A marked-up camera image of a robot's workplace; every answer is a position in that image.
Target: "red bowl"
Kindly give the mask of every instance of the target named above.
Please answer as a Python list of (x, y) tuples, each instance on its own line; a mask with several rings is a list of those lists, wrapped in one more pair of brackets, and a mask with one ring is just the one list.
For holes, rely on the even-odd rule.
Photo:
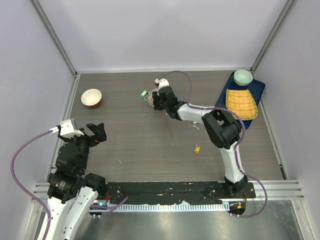
[(88, 89), (82, 94), (81, 102), (89, 108), (97, 108), (102, 103), (102, 93), (95, 88)]

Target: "blue tray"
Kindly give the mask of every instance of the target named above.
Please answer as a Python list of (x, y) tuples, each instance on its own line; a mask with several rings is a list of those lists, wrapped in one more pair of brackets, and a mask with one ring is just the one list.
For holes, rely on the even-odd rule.
[[(234, 72), (231, 74), (231, 76), (229, 77), (229, 80), (226, 82), (222, 93), (218, 99), (218, 101), (216, 102), (216, 106), (219, 104), (224, 104), (226, 105), (226, 95), (227, 95), (227, 89), (230, 90), (246, 90), (248, 89), (251, 93), (251, 95), (253, 96), (253, 99), (255, 101), (255, 104), (258, 106), (262, 93), (264, 92), (265, 89), (265, 84), (263, 82), (257, 81), (255, 79), (252, 80), (252, 82), (247, 85), (247, 86), (239, 86), (235, 83), (234, 81)], [(250, 127), (252, 120), (246, 120), (243, 121), (245, 129), (248, 129)]]

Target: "gray floor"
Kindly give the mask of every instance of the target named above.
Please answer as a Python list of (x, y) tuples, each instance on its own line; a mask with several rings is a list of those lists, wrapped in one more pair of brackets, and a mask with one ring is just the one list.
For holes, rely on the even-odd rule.
[[(107, 141), (91, 148), (87, 173), (95, 173), (109, 182), (137, 181), (210, 181), (223, 180), (224, 165), (218, 148), (204, 126), (196, 130), (190, 122), (181, 122), (154, 111), (140, 97), (144, 89), (154, 88), (154, 80), (163, 72), (82, 74), (71, 117), (78, 127), (87, 123), (105, 124)], [(218, 99), (231, 71), (193, 71), (191, 103), (212, 106)], [(189, 82), (174, 73), (167, 79), (174, 93), (186, 101)], [(102, 92), (103, 103), (89, 109), (82, 105), (82, 93), (91, 88)], [(201, 145), (194, 153), (194, 145)], [(261, 180), (281, 180), (267, 126), (259, 115), (247, 130), (240, 146), (246, 172)]]
[[(245, 214), (263, 202), (248, 202)], [(75, 240), (303, 240), (291, 201), (269, 201), (253, 218), (226, 212), (113, 213), (101, 219), (87, 214)]]

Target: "light green bowl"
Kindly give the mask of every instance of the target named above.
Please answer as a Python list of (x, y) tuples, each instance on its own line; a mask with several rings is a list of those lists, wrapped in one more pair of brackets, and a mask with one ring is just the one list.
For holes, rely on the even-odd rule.
[(234, 73), (233, 79), (237, 85), (247, 86), (252, 82), (254, 77), (252, 76), (251, 72), (241, 69)]

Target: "reflective floor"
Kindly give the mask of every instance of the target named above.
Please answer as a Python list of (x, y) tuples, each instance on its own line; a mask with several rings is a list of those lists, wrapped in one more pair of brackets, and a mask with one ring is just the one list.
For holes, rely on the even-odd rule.
[[(263, 202), (248, 202), (246, 215)], [(87, 214), (75, 240), (302, 240), (291, 201), (270, 201), (259, 216), (230, 217), (226, 212), (114, 213), (101, 219)]]

